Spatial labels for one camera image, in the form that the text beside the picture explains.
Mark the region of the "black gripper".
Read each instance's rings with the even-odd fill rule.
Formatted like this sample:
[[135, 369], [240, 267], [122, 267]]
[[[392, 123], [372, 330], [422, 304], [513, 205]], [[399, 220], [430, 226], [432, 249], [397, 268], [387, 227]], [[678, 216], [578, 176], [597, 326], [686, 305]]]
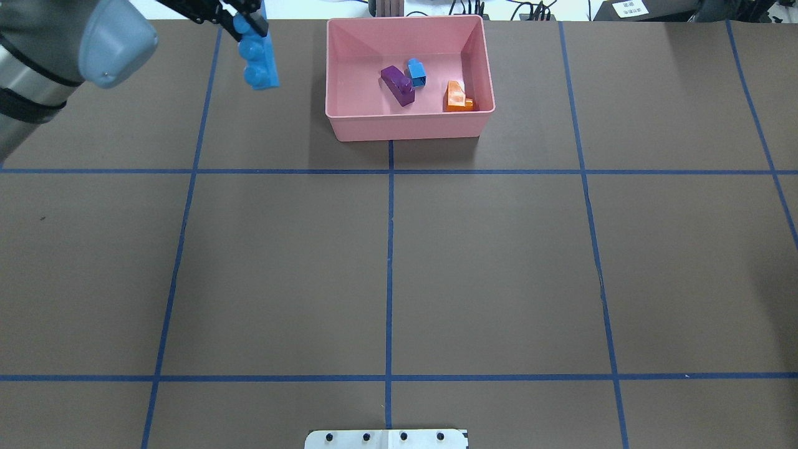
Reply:
[[[243, 34], [251, 31], [259, 37], [267, 37], [269, 32], [268, 20], [263, 14], [264, 1], [157, 1], [161, 5], [177, 12], [177, 14], [188, 18], [192, 22], [202, 24], [210, 22], [222, 25], [222, 28], [231, 37], [240, 42]], [[231, 6], [236, 14], [228, 12], [223, 7]], [[236, 17], [241, 17], [240, 22], [246, 23], [248, 27], [240, 26], [243, 31], [236, 28]]]

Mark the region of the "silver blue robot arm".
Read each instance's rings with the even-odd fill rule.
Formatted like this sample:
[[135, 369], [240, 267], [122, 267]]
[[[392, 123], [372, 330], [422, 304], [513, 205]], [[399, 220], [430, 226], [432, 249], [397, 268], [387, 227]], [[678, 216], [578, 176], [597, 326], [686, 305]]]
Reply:
[[[165, 1], [196, 24], [228, 32], [254, 90], [279, 86], [263, 1]], [[156, 52], [159, 37], [129, 1], [3, 1], [2, 159], [51, 122], [84, 83], [111, 89]]]

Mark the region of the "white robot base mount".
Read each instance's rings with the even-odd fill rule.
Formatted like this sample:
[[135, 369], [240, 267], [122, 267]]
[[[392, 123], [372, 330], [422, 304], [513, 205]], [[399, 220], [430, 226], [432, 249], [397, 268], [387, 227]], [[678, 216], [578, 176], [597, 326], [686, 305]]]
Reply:
[[468, 448], [468, 432], [455, 428], [319, 430], [305, 448]]

